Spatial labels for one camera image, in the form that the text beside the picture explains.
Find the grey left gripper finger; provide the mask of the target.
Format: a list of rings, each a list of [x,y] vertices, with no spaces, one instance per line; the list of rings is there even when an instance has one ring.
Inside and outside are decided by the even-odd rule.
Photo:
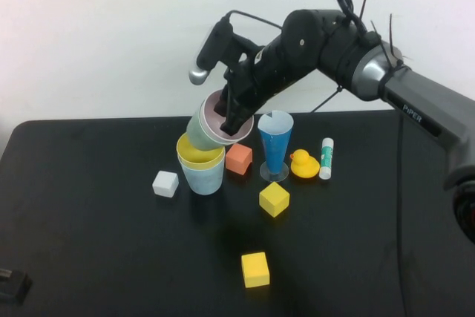
[[[32,285],[26,272],[11,270],[10,277],[1,277],[1,303],[22,304]]]

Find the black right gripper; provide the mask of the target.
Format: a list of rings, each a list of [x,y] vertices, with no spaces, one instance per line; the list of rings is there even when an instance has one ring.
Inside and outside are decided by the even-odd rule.
[[[293,84],[298,69],[284,58],[279,45],[262,47],[252,58],[227,68],[227,83],[214,105],[214,112],[226,115],[221,130],[232,136],[239,132],[255,110],[268,99]]]

